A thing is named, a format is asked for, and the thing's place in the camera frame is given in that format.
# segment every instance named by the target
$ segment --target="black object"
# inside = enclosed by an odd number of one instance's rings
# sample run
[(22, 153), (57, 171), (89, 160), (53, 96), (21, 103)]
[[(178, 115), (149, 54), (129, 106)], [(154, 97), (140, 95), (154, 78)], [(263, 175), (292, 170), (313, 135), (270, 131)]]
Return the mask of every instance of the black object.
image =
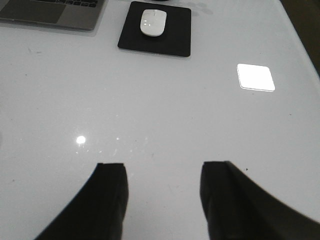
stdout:
[[(146, 36), (141, 32), (141, 16), (146, 9), (166, 12), (164, 32), (160, 36)], [(191, 54), (191, 10), (133, 1), (118, 42), (121, 49), (188, 57)]]
[(211, 240), (319, 240), (320, 224), (278, 201), (231, 162), (205, 162), (200, 196)]
[(86, 184), (35, 240), (120, 240), (128, 201), (122, 163), (98, 163)]
[(280, 2), (320, 76), (320, 0), (280, 0)]

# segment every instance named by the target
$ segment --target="white mouse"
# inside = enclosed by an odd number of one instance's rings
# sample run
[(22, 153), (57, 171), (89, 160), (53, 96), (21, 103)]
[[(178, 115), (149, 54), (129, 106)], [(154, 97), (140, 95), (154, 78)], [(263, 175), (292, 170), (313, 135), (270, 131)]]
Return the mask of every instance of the white mouse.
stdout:
[(158, 9), (146, 9), (143, 11), (140, 29), (143, 34), (150, 37), (160, 36), (166, 25), (167, 13)]

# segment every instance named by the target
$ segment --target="black mouse pad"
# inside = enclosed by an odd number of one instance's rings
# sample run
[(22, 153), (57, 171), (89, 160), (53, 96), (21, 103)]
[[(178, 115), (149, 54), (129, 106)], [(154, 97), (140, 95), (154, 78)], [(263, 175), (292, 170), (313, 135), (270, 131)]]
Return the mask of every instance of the black mouse pad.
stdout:
[[(146, 9), (166, 12), (164, 31), (160, 36), (141, 32), (141, 16)], [(191, 54), (191, 10), (184, 7), (133, 1), (118, 42), (121, 49), (188, 57)]]

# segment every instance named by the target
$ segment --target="desk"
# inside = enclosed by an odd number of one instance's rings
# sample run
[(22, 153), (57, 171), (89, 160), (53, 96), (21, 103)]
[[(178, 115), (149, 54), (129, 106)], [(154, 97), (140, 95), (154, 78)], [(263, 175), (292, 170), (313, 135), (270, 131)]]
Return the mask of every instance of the desk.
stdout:
[[(161, 4), (191, 8), (190, 57), (118, 49), (128, 0), (88, 35), (0, 24), (1, 240), (36, 237), (99, 162), (127, 169), (123, 240), (208, 240), (204, 161), (320, 221), (320, 79), (281, 3)], [(240, 63), (275, 91), (242, 89)]]

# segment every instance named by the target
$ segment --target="laptop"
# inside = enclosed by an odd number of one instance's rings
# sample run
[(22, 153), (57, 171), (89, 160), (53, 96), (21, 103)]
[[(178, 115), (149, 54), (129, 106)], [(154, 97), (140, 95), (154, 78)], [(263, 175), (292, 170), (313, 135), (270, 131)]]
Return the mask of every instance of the laptop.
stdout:
[(0, 0), (0, 20), (91, 31), (105, 0)]

